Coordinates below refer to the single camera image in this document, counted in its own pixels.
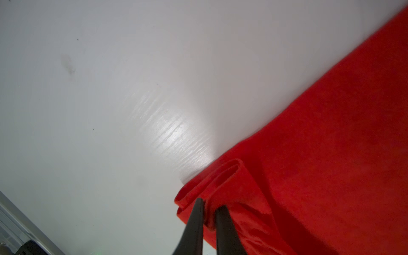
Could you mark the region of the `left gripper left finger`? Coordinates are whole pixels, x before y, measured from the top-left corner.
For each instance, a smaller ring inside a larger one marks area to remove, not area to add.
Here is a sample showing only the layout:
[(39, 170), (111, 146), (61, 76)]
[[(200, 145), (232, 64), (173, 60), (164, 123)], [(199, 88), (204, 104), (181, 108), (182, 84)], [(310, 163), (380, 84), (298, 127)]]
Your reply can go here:
[(198, 198), (173, 255), (202, 255), (204, 227), (204, 201)]

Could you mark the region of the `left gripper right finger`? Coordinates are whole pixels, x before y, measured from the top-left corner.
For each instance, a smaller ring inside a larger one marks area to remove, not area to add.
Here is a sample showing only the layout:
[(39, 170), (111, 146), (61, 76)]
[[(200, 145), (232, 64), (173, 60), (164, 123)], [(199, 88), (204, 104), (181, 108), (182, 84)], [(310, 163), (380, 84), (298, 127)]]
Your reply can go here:
[(247, 255), (226, 206), (216, 210), (216, 251), (218, 255)]

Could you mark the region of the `red t-shirt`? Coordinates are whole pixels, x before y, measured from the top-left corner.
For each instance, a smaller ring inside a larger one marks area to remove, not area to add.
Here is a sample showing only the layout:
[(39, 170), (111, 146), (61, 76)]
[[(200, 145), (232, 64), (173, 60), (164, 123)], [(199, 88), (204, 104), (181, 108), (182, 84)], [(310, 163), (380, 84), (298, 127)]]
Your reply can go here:
[(227, 206), (250, 255), (407, 254), (407, 9), (185, 184), (181, 221), (197, 198), (212, 246)]

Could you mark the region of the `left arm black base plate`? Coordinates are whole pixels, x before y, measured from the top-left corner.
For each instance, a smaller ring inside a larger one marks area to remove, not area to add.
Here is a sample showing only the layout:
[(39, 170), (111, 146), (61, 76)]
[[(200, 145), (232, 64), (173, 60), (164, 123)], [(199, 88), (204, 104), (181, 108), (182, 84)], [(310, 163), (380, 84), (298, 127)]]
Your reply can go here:
[(17, 250), (15, 255), (48, 255), (48, 253), (35, 241), (29, 240)]

